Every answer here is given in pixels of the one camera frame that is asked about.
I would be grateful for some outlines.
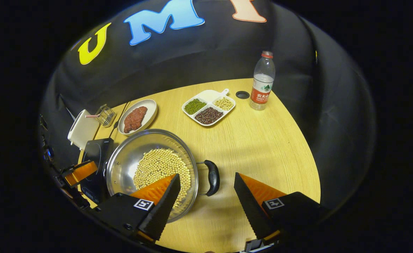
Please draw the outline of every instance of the wire basket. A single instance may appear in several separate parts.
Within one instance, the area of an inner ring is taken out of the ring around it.
[[[105,128],[110,127],[116,118],[116,113],[106,104],[102,105],[99,110],[97,110],[96,115],[99,115],[99,117],[96,117],[96,120]]]

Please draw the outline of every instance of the black fabric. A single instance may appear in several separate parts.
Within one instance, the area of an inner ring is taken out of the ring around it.
[[[42,113],[49,124],[49,144],[61,165],[76,163],[79,150],[67,133],[81,110],[90,113],[169,89],[217,80],[251,78],[262,50],[274,53],[273,90],[304,134],[317,165],[321,204],[333,209],[357,189],[369,165],[375,140],[375,113],[367,84],[356,63],[327,34],[306,21],[312,36],[291,11],[270,3],[252,3],[266,23],[238,21],[229,0],[193,1],[205,24],[180,30],[169,27],[129,45],[129,24],[138,11],[160,12],[166,0],[138,3],[99,24],[69,50],[49,82]],[[101,53],[81,65],[77,49],[108,22]],[[314,69],[313,45],[318,64]]]

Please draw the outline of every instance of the wooden table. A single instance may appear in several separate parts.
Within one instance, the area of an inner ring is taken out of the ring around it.
[[[234,191],[235,172],[250,176],[285,193],[300,191],[320,202],[320,182],[314,159],[297,124],[272,92],[263,111],[251,109],[250,99],[239,99],[237,91],[250,93],[253,79],[209,82],[156,93],[143,99],[158,104],[158,114],[149,128],[168,130],[179,136],[196,161],[211,160],[219,168],[220,189],[211,196],[197,196],[187,215],[166,225],[158,245],[186,252],[236,252],[256,239]],[[223,91],[236,101],[221,121],[204,127],[181,110],[184,102],[203,90]],[[120,115],[126,104],[113,110]],[[95,139],[107,138],[112,128],[100,127]],[[117,130],[111,136],[121,143],[127,136]],[[209,189],[208,169],[198,165],[199,190]],[[91,208],[95,203],[89,200]]]

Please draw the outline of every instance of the bottle cap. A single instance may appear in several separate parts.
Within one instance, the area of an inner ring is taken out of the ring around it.
[[[261,56],[272,59],[273,58],[273,53],[271,51],[263,51]]]

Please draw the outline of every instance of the black cable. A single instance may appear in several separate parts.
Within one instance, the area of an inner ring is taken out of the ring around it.
[[[121,120],[121,116],[122,116],[123,112],[125,111],[125,108],[129,105],[130,102],[131,101],[127,102],[126,105],[123,107],[121,115],[119,115],[118,120],[114,123],[113,130],[111,130],[110,136],[108,138],[111,138],[111,135],[113,134],[114,129],[116,129],[117,126],[119,125],[119,120]]]

